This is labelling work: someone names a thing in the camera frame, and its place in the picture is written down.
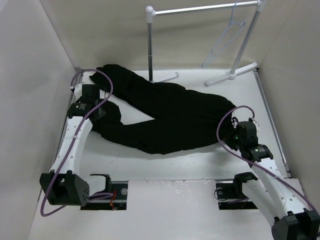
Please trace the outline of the black trousers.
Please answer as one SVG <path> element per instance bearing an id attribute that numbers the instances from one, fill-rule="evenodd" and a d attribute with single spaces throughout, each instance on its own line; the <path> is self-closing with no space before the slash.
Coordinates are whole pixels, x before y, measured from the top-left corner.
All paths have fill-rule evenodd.
<path id="1" fill-rule="evenodd" d="M 102 138 L 148 154 L 170 154 L 213 145 L 232 130 L 235 106 L 221 95 L 186 89 L 176 83 L 151 83 L 117 64 L 97 68 L 90 79 L 150 120 L 123 124 L 119 107 L 102 105 L 105 115 L 93 124 Z"/>

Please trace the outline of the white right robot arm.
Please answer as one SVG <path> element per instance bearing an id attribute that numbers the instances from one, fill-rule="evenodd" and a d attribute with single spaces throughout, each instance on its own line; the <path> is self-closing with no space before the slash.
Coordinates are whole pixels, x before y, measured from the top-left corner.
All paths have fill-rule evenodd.
<path id="1" fill-rule="evenodd" d="M 237 123 L 224 139 L 232 150 L 239 151 L 251 171 L 234 176 L 232 192 L 249 198 L 268 221 L 275 240 L 315 240 L 319 237 L 320 215 L 309 210 L 301 197 L 279 172 L 274 156 L 266 145 L 259 144 L 252 120 Z"/>

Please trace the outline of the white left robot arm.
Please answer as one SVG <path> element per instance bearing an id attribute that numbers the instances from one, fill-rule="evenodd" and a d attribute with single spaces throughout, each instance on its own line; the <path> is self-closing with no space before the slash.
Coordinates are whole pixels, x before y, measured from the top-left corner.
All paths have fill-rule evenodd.
<path id="1" fill-rule="evenodd" d="M 78 84 L 74 95 L 77 101 L 67 111 L 66 131 L 58 155 L 49 172 L 41 174 L 39 180 L 48 194 L 48 202 L 56 206 L 85 206 L 94 195 L 103 200 L 112 195 L 107 175 L 80 176 L 80 162 L 93 121 L 105 114 L 99 107 L 100 89 L 94 84 Z"/>

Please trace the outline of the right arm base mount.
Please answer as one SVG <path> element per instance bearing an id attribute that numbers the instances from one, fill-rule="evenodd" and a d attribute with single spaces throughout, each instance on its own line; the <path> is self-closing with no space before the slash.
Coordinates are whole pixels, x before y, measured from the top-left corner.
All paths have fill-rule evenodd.
<path id="1" fill-rule="evenodd" d="M 215 183 L 214 197 L 219 210 L 257 210 L 256 205 L 242 193 L 237 193 L 230 181 Z"/>

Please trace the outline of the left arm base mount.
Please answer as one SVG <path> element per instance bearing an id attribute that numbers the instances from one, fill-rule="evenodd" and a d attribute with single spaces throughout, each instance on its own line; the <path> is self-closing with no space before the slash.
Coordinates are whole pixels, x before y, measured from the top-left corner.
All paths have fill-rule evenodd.
<path id="1" fill-rule="evenodd" d="M 115 196 L 103 197 L 102 195 L 94 197 L 85 206 L 80 208 L 81 211 L 125 211 L 127 209 L 128 199 L 128 181 L 112 181 L 111 189 L 105 190 Z"/>

